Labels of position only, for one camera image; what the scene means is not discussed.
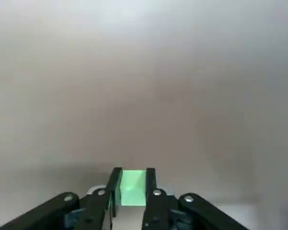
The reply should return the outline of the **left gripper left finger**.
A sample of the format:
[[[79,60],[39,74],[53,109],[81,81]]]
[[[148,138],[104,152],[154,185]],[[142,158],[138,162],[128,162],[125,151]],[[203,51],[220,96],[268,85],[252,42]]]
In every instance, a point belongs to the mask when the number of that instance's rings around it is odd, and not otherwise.
[[[83,198],[61,193],[0,226],[0,230],[110,230],[116,216],[116,189],[122,168],[112,170],[106,186]]]

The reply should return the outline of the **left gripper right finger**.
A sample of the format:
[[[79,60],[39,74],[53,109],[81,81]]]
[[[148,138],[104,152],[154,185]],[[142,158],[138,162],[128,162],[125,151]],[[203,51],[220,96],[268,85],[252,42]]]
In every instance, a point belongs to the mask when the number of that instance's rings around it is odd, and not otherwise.
[[[195,193],[179,198],[158,188],[156,170],[146,169],[143,230],[245,230],[245,226]]]

